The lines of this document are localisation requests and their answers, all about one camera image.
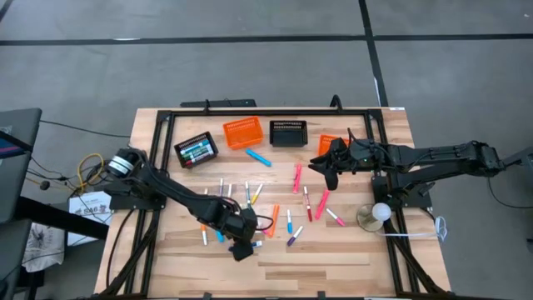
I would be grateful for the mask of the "green dry-erase marker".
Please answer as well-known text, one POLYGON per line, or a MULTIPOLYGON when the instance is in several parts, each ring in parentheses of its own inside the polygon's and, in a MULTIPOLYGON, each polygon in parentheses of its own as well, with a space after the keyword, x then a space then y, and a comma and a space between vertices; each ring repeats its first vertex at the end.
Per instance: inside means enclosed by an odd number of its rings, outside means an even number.
POLYGON ((210 146, 199 147, 199 148, 193 149, 190 152, 184 153, 182 156, 186 160, 192 160, 193 158, 200 157, 201 155, 206 154, 206 153, 208 153, 208 154, 212 154, 213 153, 212 148, 210 146))

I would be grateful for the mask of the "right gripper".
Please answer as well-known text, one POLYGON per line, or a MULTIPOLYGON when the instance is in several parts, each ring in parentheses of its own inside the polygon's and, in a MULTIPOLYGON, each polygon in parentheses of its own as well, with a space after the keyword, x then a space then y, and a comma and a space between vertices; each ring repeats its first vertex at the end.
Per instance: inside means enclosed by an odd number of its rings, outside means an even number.
POLYGON ((372 139, 355 140, 349 145, 350 155, 344 159, 327 152, 315 157, 308 167, 318 173, 324 173, 327 188, 334 191, 338 187, 338 171, 357 171, 361 169, 381 169, 390 166, 385 148, 372 139))

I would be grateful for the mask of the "white printed paper sheet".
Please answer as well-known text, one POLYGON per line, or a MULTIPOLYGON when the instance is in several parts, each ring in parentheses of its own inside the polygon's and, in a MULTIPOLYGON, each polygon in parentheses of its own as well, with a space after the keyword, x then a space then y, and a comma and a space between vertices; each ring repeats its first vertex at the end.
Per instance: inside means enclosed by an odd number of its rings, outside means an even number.
POLYGON ((69 212, 109 225, 112 217, 111 197, 105 192, 87 192, 69 199, 69 212))

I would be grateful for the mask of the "laptop screen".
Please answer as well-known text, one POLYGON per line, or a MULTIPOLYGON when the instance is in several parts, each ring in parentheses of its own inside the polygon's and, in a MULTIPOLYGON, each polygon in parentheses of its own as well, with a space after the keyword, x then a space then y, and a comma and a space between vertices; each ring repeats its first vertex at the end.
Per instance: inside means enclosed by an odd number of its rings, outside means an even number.
POLYGON ((6 128, 0 127, 0 159, 14 158, 32 150, 33 145, 15 138, 6 128))

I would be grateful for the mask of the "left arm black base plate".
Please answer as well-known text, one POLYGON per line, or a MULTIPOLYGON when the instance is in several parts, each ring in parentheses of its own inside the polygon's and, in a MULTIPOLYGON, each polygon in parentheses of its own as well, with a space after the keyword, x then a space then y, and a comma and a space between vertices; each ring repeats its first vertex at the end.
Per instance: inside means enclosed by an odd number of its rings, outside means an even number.
POLYGON ((136 187, 115 182, 105 185, 103 191, 111 197, 111 210, 149 210, 155 211, 166 206, 167 198, 155 192, 142 192, 136 187))

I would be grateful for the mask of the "orange highlighter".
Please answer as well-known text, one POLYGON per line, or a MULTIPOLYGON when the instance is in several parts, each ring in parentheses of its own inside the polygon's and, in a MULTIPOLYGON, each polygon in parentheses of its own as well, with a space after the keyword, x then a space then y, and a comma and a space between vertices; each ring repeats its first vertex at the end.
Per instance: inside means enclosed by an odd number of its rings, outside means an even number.
POLYGON ((275 231, 276 231, 276 222, 277 222, 277 219, 279 217, 279 212, 280 212, 280 205, 279 204, 275 204, 274 207, 273 207, 271 227, 270 227, 269 231, 267 232, 267 236, 269 238, 272 238, 274 236, 275 231))

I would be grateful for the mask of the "orange plastic basket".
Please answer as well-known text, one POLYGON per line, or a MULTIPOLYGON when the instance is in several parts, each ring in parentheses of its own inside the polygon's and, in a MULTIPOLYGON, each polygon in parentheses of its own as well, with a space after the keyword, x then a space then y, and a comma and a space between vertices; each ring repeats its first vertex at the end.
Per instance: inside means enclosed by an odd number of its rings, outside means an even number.
POLYGON ((233 150, 258 144, 263 139, 263 130, 258 116, 226 122, 222 127, 227 146, 233 150))
POLYGON ((329 151, 331 142, 337 139, 337 136, 321 134, 319 139, 318 155, 322 156, 329 151))

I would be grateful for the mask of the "black plastic basket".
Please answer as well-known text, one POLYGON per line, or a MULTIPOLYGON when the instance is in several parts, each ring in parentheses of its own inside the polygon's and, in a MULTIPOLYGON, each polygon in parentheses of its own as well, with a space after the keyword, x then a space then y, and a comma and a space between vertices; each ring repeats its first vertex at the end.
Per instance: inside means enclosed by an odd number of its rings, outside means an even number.
POLYGON ((279 148, 300 148, 308 144, 306 121, 270 121, 270 144, 279 148))
POLYGON ((195 137, 191 137, 183 142, 179 142, 178 144, 176 144, 174 146, 174 150, 176 152, 176 155, 177 155, 177 159, 181 165, 182 168, 187 168, 187 169, 190 169, 190 168, 194 168, 195 166, 199 165, 194 165, 193 167, 185 167, 184 165, 184 162, 187 161, 182 155, 183 154, 180 154, 180 151, 182 149, 185 149, 185 148, 188 148, 192 145, 195 145, 203 140, 208 140, 209 141, 209 145, 207 146, 210 146, 212 148, 212 151, 213 153, 215 153, 216 155, 218 154, 218 149, 217 149, 217 146, 212 138, 212 135, 209 133, 209 132, 204 132, 204 133, 201 133, 199 135, 196 135, 195 137))

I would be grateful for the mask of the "purple white thin marker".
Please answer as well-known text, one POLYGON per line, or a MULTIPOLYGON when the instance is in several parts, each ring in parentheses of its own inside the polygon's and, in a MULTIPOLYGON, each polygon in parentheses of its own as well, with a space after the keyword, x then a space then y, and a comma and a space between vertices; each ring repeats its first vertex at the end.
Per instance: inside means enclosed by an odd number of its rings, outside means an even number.
POLYGON ((289 240, 286 242, 286 245, 288 247, 290 247, 296 240, 297 238, 299 237, 299 235, 301 234, 302 230, 303 230, 303 226, 300 226, 296 232, 289 238, 289 240))

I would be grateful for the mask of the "blue dry-erase marker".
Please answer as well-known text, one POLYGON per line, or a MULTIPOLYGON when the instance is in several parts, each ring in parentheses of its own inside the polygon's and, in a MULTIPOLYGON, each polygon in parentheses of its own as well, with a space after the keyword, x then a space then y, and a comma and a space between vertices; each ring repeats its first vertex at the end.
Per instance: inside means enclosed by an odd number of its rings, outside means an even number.
MULTIPOLYGON (((263 244, 262 241, 252 242, 252 247, 253 248, 260 248, 260 247, 262 247, 262 244, 263 244)), ((228 248, 228 251, 231 252, 232 250, 233 250, 233 247, 229 247, 228 248)))

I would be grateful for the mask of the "black desk crossbar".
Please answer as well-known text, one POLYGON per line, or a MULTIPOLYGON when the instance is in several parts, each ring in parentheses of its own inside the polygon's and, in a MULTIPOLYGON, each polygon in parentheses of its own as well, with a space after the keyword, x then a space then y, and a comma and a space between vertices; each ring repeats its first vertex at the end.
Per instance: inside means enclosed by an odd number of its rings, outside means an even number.
POLYGON ((20 197, 17 200, 13 217, 30 219, 34 223, 102 240, 107 237, 109 229, 106 223, 65 212, 27 197, 20 197))

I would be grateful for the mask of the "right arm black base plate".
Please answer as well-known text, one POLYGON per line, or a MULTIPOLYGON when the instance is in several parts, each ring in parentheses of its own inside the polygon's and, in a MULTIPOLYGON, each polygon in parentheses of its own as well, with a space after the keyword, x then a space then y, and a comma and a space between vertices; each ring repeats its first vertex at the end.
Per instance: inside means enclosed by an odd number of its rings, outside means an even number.
POLYGON ((429 191, 434 182, 406 182, 400 174, 376 176, 371 179, 376 203, 385 203, 391 209, 431 208, 429 191))

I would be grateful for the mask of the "grey stand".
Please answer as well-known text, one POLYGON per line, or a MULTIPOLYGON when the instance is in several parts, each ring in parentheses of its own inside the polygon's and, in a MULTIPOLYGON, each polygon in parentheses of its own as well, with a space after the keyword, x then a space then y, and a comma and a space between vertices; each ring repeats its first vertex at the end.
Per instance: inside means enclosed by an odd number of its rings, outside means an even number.
POLYGON ((503 160, 506 167, 513 165, 523 165, 533 168, 533 147, 527 147, 517 153, 510 155, 503 160))

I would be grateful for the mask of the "black aluminium table frame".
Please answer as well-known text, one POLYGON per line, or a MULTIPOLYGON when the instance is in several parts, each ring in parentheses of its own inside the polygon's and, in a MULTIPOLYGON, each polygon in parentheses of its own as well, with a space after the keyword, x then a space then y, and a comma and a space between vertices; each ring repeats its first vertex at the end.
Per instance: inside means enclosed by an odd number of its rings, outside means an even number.
POLYGON ((376 138, 383 143, 412 145, 406 112, 393 108, 141 108, 137 111, 130 143, 149 152, 156 165, 169 176, 199 193, 219 193, 232 184, 232 195, 246 200, 245 181, 250 194, 260 183, 262 191, 255 202, 257 213, 271 217, 280 205, 273 237, 260 234, 262 247, 238 262, 228 251, 229 242, 218 242, 207 230, 208 245, 202 241, 200 224, 176 202, 154 214, 117 212, 112 218, 96 291, 119 274, 149 222, 158 222, 157 235, 141 255, 129 278, 127 290, 149 298, 292 298, 319 296, 393 296, 399 291, 420 291, 421 283, 406 265, 392 243, 356 222, 356 212, 374 200, 370 172, 343 174, 339 188, 327 199, 326 207, 339 216, 341 227, 325 212, 319 220, 308 221, 303 187, 307 186, 311 211, 321 200, 324 177, 308 168, 301 170, 299 193, 292 192, 296 164, 305 165, 318 154, 321 134, 376 138), (303 120, 308 144, 304 147, 273 147, 267 138, 254 150, 271 161, 267 167, 227 146, 222 125, 258 116, 263 133, 270 121, 303 120), (217 146, 215 158, 193 168, 182 168, 174 146, 209 132, 217 146), (293 232, 286 229, 286 210, 291 210, 293 232), (297 240, 286 242, 303 226, 297 240))

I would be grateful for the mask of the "teal dry-erase marker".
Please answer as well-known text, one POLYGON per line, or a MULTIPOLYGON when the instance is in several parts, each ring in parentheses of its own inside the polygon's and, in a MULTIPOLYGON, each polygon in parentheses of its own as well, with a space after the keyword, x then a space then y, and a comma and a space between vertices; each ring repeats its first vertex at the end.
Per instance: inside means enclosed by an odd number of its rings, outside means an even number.
POLYGON ((197 143, 197 144, 195 144, 195 145, 192 145, 192 146, 190 146, 190 147, 187 147, 187 148, 185 148, 185 149, 182 149, 182 150, 180 151, 180 154, 189 153, 189 152, 191 152, 191 151, 193 151, 193 150, 195 150, 195 149, 197 149, 197 148, 202 148, 202 147, 205 147, 205 146, 207 146, 207 145, 209 145, 209 141, 208 141, 208 140, 203 140, 203 141, 201 141, 201 142, 199 142, 199 143, 197 143))

